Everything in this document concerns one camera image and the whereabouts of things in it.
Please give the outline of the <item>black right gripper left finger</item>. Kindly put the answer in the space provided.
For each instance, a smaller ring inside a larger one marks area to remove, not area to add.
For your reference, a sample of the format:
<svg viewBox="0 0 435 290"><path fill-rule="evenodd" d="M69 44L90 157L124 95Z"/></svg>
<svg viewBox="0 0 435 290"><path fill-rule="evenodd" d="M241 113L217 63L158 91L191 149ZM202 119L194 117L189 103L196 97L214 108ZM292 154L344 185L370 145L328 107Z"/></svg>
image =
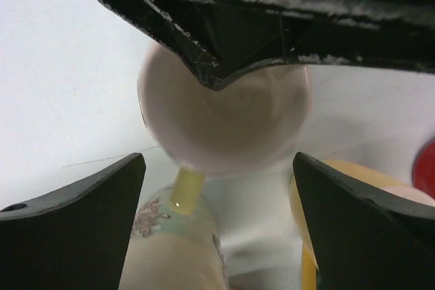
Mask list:
<svg viewBox="0 0 435 290"><path fill-rule="evenodd" d="M117 289L146 165L132 153L1 210L2 289Z"/></svg>

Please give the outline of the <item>beige mug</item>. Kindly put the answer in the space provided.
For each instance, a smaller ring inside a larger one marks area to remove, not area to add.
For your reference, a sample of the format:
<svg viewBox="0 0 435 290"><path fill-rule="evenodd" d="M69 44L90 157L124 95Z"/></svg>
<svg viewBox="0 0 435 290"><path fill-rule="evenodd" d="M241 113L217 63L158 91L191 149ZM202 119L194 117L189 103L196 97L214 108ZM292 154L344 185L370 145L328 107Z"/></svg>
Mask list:
<svg viewBox="0 0 435 290"><path fill-rule="evenodd" d="M138 209L119 288L228 289L211 207L198 198L190 215L180 215L169 207L171 190L160 189Z"/></svg>

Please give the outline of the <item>red mug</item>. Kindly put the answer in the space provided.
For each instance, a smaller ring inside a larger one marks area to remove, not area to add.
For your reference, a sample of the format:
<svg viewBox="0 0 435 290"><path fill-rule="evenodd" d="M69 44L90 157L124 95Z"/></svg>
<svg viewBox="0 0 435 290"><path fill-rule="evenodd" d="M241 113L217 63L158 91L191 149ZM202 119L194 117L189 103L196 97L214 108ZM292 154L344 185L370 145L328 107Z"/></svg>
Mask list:
<svg viewBox="0 0 435 290"><path fill-rule="evenodd" d="M417 153L412 168L412 183L417 189L435 197L435 140L432 137Z"/></svg>

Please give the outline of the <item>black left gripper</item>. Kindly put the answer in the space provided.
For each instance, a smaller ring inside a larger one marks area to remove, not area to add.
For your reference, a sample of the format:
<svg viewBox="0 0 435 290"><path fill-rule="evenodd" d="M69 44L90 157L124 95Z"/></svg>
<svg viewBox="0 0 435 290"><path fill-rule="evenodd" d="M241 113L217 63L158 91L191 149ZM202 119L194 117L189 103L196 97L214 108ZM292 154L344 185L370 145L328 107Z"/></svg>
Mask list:
<svg viewBox="0 0 435 290"><path fill-rule="evenodd" d="M279 64L434 72L434 0L98 0L204 87Z"/></svg>

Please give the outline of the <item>pale yellow green mug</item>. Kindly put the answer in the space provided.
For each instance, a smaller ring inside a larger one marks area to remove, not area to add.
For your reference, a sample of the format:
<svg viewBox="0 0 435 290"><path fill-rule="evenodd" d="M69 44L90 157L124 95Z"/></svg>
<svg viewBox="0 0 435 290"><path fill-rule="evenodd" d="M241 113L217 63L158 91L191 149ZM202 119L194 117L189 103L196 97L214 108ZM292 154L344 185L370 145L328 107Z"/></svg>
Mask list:
<svg viewBox="0 0 435 290"><path fill-rule="evenodd" d="M145 127L179 164L170 206L189 215L207 177L247 174L289 156L311 107L311 80L304 65L275 65L210 90L158 46L137 94Z"/></svg>

